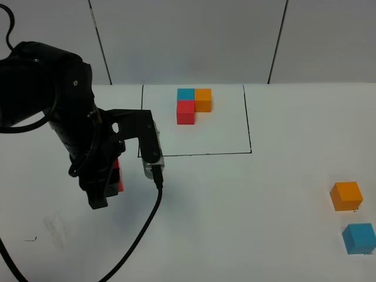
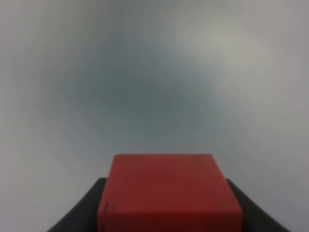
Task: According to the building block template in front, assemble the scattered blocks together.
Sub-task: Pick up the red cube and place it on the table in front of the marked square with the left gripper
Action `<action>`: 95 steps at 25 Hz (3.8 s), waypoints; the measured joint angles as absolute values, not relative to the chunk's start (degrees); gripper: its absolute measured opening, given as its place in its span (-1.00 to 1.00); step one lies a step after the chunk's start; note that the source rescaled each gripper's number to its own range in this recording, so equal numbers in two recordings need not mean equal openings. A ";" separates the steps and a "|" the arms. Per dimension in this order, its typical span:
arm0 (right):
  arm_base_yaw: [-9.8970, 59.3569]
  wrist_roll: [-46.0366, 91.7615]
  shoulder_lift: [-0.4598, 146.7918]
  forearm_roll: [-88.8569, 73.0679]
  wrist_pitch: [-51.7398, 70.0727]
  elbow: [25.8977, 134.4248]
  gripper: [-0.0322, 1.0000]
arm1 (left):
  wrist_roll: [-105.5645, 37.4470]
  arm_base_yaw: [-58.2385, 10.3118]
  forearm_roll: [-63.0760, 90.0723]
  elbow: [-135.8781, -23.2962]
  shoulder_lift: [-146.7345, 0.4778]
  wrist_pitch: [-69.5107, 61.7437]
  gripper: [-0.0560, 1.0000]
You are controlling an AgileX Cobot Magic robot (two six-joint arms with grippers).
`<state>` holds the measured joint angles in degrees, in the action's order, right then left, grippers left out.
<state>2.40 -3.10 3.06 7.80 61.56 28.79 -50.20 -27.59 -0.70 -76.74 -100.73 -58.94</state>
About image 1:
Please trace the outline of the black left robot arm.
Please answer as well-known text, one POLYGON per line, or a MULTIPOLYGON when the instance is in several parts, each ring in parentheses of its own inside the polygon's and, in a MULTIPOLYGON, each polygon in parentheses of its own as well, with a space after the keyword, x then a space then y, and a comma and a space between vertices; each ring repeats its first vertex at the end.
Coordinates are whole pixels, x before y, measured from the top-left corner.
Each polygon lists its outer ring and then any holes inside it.
POLYGON ((163 156, 152 113, 95 105, 92 69, 74 53, 22 42, 1 60, 1 132, 25 133, 49 124, 69 152, 69 175, 79 179, 91 208, 117 193, 114 172, 125 141, 136 138, 146 176, 163 188, 163 156))

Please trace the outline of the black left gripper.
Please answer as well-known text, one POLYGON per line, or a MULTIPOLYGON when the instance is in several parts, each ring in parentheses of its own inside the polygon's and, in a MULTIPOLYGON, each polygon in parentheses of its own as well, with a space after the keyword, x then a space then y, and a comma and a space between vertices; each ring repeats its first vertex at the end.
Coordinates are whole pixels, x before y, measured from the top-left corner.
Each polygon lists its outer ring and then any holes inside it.
MULTIPOLYGON (((119 156, 125 152, 125 141, 136 138, 139 141, 141 158, 149 163, 159 160, 160 151, 154 120, 150 110, 100 110, 100 136, 94 148, 88 152, 88 159, 82 157, 79 168, 70 168, 70 174, 79 177, 79 185, 87 193, 92 209, 108 206, 106 194, 117 194, 113 167, 119 156)), ((160 166, 153 167, 153 181, 162 190, 160 166)))

